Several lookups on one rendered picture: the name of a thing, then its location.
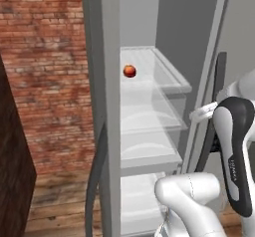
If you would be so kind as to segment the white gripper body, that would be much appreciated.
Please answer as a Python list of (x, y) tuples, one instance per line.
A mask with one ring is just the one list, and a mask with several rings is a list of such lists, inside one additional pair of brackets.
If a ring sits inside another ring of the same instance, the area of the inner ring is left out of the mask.
[(205, 105), (193, 111), (189, 115), (189, 118), (191, 121), (194, 121), (194, 122), (201, 122), (205, 119), (211, 119), (213, 116), (213, 112), (217, 108), (217, 106), (218, 106), (217, 102), (212, 102), (208, 105)]

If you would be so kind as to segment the clear glass fridge shelf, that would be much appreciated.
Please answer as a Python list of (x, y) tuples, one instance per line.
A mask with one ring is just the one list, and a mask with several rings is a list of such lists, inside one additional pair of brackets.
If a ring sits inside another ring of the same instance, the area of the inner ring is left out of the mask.
[[(187, 94), (192, 91), (188, 80), (156, 47), (121, 47), (121, 88), (135, 91), (159, 89), (166, 94)], [(136, 69), (133, 78), (124, 75), (124, 66)]]
[(173, 104), (155, 85), (121, 84), (121, 134), (186, 129)]

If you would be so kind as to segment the red orange peach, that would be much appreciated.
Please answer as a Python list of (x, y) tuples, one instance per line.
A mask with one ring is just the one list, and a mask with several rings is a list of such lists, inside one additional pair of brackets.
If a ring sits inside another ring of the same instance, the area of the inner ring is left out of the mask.
[(128, 78), (133, 78), (136, 75), (136, 68), (133, 65), (125, 65), (124, 75)]

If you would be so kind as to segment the grey open fridge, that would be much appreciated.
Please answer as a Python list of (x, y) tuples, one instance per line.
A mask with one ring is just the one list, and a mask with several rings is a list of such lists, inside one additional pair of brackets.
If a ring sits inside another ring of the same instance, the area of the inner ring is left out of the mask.
[(158, 48), (188, 80), (187, 94), (163, 93), (186, 129), (162, 130), (174, 142), (182, 164), (165, 175), (183, 173), (192, 156), (197, 125), (189, 118), (199, 108), (213, 61), (225, 0), (120, 0), (121, 47)]

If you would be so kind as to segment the grey fridge door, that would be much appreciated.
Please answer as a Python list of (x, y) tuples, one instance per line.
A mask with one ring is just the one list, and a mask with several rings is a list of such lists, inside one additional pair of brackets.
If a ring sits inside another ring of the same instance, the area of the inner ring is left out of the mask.
[(83, 0), (103, 237), (121, 237), (120, 0)]
[[(227, 53), (223, 89), (255, 69), (255, 0), (228, 0), (224, 14), (219, 51)], [(255, 179), (255, 141), (248, 144), (248, 153)]]

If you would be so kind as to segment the white fridge drawer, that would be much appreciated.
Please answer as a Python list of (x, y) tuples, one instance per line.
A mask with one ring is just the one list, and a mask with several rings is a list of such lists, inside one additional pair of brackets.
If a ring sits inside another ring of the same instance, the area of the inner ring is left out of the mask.
[(121, 237), (153, 234), (166, 212), (154, 195), (163, 172), (126, 176), (121, 179)]

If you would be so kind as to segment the dark wooden cabinet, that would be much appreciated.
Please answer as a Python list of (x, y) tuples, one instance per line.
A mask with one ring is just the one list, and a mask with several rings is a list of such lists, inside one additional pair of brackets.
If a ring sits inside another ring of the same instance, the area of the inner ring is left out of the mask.
[(0, 237), (23, 237), (36, 176), (0, 57)]

